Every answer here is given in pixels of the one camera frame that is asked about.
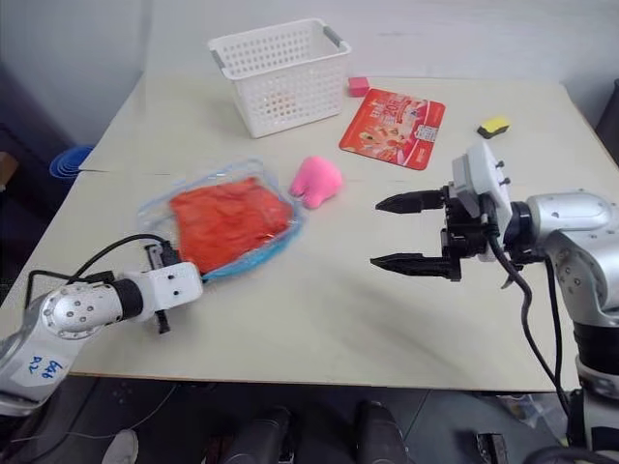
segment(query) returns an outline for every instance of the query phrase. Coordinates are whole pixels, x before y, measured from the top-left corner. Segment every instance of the yellow sponge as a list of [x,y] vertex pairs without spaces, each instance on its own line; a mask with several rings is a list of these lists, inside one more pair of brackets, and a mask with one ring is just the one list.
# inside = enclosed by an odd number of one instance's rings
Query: yellow sponge
[[492,138],[494,135],[503,133],[509,128],[510,121],[506,117],[497,116],[481,124],[477,129],[477,133],[483,138]]

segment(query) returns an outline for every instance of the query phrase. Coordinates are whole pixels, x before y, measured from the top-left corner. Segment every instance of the red cloth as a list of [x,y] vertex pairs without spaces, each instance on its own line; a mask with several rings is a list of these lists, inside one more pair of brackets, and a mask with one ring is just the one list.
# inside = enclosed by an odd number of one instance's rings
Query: red cloth
[[254,177],[202,187],[170,200],[180,233],[180,253],[209,273],[283,232],[292,207]]

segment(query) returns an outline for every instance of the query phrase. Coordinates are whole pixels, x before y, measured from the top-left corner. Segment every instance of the beige tabletop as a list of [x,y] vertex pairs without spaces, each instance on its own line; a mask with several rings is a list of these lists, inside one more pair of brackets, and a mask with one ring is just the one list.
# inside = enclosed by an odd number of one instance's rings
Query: beige tabletop
[[[172,332],[153,321],[102,331],[74,372],[210,381],[307,382],[464,390],[536,391],[551,384],[519,324],[521,295],[499,287],[496,263],[463,262],[461,283],[382,271],[368,259],[397,251],[439,253],[443,213],[377,212],[383,198],[436,189],[451,159],[479,141],[476,127],[504,114],[511,129],[490,141],[506,162],[513,200],[535,193],[591,189],[619,198],[617,168],[555,84],[373,79],[379,88],[447,106],[425,171],[342,152],[338,142],[359,100],[340,116],[250,139],[225,82],[176,76],[142,81],[83,168],[0,312],[0,335],[18,327],[27,272],[69,273],[108,243],[133,233],[137,209],[180,180],[233,160],[258,158],[287,187],[301,160],[319,155],[342,170],[345,187],[306,212],[300,235],[259,269],[207,284],[203,297],[169,311]],[[138,245],[96,269],[147,269]],[[553,335],[541,266],[524,272],[534,290],[531,326],[552,359]],[[36,293],[51,288],[44,281]],[[565,387],[577,385],[575,344],[561,305]]]

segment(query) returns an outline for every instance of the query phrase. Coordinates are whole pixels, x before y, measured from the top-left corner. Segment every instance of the white wall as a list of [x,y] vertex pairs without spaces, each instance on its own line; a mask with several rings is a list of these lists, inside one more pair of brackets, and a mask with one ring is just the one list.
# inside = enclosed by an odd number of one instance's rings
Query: white wall
[[140,1],[0,0],[0,58],[58,128],[96,142],[139,77]]
[[208,38],[318,15],[367,75],[566,84],[596,124],[619,77],[619,0],[0,0],[9,71],[76,141],[96,141],[142,68],[216,68]]

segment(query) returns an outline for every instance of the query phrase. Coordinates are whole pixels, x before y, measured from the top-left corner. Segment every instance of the pink plush toy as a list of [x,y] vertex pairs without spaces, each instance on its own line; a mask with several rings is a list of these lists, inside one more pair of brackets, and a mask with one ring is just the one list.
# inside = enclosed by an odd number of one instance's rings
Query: pink plush toy
[[341,173],[337,166],[321,157],[309,157],[303,160],[292,181],[290,194],[303,195],[304,206],[313,209],[338,193],[341,184]]

